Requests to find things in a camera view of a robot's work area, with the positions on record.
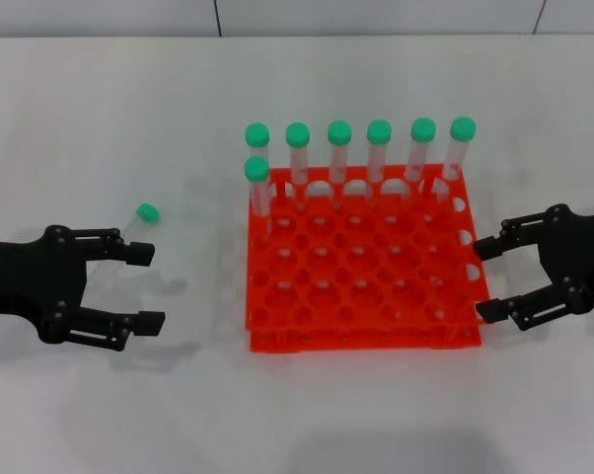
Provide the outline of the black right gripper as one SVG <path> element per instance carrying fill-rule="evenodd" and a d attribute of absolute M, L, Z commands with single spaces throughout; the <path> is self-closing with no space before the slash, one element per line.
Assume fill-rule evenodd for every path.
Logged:
<path fill-rule="evenodd" d="M 487 324 L 512 319 L 519 330 L 594 308 L 594 214 L 579 215 L 566 204 L 505 219 L 497 237 L 477 240 L 473 249 L 484 262 L 516 248 L 536 245 L 552 284 L 529 293 L 477 303 Z"/>

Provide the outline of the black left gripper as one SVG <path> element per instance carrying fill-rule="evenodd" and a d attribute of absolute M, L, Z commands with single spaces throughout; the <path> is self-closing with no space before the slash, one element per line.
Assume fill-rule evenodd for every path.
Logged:
<path fill-rule="evenodd" d="M 121 352 L 131 334 L 158 336 L 166 314 L 80 309 L 86 261 L 149 267 L 154 254 L 153 244 L 126 244 L 117 228 L 49 226 L 33 242 L 0 242 L 0 314 L 26 319 L 46 344 L 66 341 Z"/>

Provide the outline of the clear test tube green cap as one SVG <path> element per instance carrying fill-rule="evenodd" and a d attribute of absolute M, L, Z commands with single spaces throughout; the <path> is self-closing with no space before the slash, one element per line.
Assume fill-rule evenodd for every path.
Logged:
<path fill-rule="evenodd" d="M 286 128 L 285 138 L 289 147 L 291 182 L 295 187 L 295 205 L 299 211 L 303 211 L 306 207 L 310 137 L 310 129 L 303 122 L 292 122 Z"/>
<path fill-rule="evenodd" d="M 261 156 L 268 159 L 268 144 L 270 133 L 268 127 L 261 122 L 253 122 L 245 129 L 245 140 L 251 156 Z"/>
<path fill-rule="evenodd" d="M 250 204 L 255 228 L 259 237 L 267 243 L 271 234 L 271 188 L 270 167 L 267 159 L 256 155 L 244 165 L 245 176 L 250 184 Z"/>
<path fill-rule="evenodd" d="M 136 208 L 129 223 L 120 231 L 120 236 L 126 244 L 142 242 L 145 235 L 159 222 L 159 210 L 153 204 L 143 202 Z M 121 261 L 97 262 L 88 274 L 85 297 L 99 299 L 122 266 Z"/>
<path fill-rule="evenodd" d="M 392 126 L 384 119 L 375 119 L 367 127 L 369 142 L 366 179 L 368 183 L 367 200 L 374 196 L 375 186 L 384 180 L 387 147 L 392 138 Z"/>
<path fill-rule="evenodd" d="M 417 118 L 411 125 L 408 160 L 404 179 L 408 183 L 408 199 L 418 195 L 428 195 L 434 183 L 434 177 L 425 176 L 424 168 L 432 151 L 436 135 L 436 124 L 431 118 Z"/>
<path fill-rule="evenodd" d="M 346 177 L 348 145 L 351 137 L 351 126 L 345 120 L 335 120 L 328 127 L 328 142 L 331 146 L 329 181 L 333 185 L 332 197 L 334 206 L 338 206 L 335 185 L 342 184 Z"/>
<path fill-rule="evenodd" d="M 450 141 L 442 166 L 441 177 L 433 183 L 432 191 L 439 201 L 450 194 L 449 184 L 459 179 L 463 171 L 469 145 L 477 131 L 476 122 L 470 117 L 454 118 L 450 130 Z"/>

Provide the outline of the orange test tube rack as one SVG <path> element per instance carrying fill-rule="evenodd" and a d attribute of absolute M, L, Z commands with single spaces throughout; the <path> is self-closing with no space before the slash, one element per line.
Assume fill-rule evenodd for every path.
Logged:
<path fill-rule="evenodd" d="M 389 165 L 371 184 L 351 166 L 305 185 L 270 173 L 268 218 L 249 219 L 245 327 L 255 353 L 462 349 L 482 342 L 488 298 L 466 184 L 429 164 L 415 183 Z"/>

